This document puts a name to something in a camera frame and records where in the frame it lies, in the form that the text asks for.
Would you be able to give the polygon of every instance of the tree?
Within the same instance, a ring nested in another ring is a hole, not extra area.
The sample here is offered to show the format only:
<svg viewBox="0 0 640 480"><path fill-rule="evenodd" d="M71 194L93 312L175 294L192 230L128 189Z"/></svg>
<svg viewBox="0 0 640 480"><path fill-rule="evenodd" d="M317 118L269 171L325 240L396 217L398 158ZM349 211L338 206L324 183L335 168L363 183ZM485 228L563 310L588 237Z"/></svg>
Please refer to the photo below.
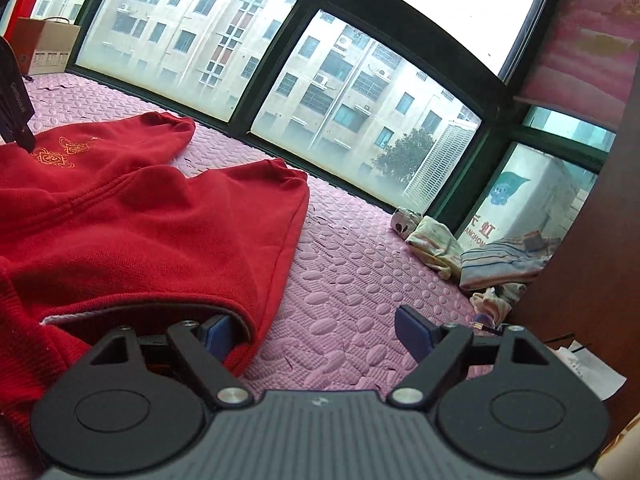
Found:
<svg viewBox="0 0 640 480"><path fill-rule="evenodd" d="M407 186L433 144L430 132L414 128L410 134L386 145L384 153L376 157L373 165L384 176Z"/></svg>

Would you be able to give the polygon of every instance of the pink curtain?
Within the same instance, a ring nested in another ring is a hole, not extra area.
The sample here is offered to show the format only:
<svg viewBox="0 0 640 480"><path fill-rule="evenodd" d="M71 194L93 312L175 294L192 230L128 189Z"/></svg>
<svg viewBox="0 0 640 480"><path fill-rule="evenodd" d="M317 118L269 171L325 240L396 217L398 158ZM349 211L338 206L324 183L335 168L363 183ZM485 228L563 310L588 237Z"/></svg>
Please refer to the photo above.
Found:
<svg viewBox="0 0 640 480"><path fill-rule="evenodd" d="M560 0L516 99L616 131L640 53L640 0Z"/></svg>

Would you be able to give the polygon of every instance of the white paper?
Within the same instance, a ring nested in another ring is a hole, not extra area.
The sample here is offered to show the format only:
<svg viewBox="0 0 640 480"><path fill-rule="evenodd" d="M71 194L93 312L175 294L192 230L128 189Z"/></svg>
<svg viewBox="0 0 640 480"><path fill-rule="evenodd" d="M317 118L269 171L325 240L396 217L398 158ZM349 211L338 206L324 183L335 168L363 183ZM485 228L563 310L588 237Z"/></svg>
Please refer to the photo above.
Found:
<svg viewBox="0 0 640 480"><path fill-rule="evenodd" d="M587 348L573 352L581 346L580 343L574 341L569 348L560 347L556 351L556 355L590 387L600 400L609 399L622 387L626 377L598 359Z"/></svg>

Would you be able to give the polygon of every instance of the red garment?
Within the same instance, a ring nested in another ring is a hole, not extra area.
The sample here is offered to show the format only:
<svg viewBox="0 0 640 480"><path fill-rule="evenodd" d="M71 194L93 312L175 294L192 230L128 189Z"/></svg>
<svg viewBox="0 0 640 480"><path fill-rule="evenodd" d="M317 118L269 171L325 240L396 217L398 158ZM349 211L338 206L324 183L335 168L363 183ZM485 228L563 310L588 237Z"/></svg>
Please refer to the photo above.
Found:
<svg viewBox="0 0 640 480"><path fill-rule="evenodd" d="M281 160L188 179L161 166L193 133L153 112L54 128L31 155L0 146L0 410L27 442L35 401L114 326L161 333L221 307L250 337L225 362L236 374L266 336L306 174Z"/></svg>

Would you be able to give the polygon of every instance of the pink quilted mat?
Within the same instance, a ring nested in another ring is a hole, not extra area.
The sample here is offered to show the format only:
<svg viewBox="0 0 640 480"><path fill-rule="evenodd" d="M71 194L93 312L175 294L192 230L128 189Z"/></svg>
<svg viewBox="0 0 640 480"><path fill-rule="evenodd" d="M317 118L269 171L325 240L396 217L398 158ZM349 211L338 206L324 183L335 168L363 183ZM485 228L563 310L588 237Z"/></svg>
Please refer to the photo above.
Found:
<svg viewBox="0 0 640 480"><path fill-rule="evenodd" d="M69 74L26 83L34 132L62 124L109 121L161 110ZM197 126L172 162L190 176L268 156ZM415 367L396 339L394 313L409 304L434 322L469 322L458 289L415 258L388 227L390 216L364 200L309 177L310 204L289 283L267 341L242 380L266 388L375 389L386 394ZM0 478L31 478L0 426Z"/></svg>

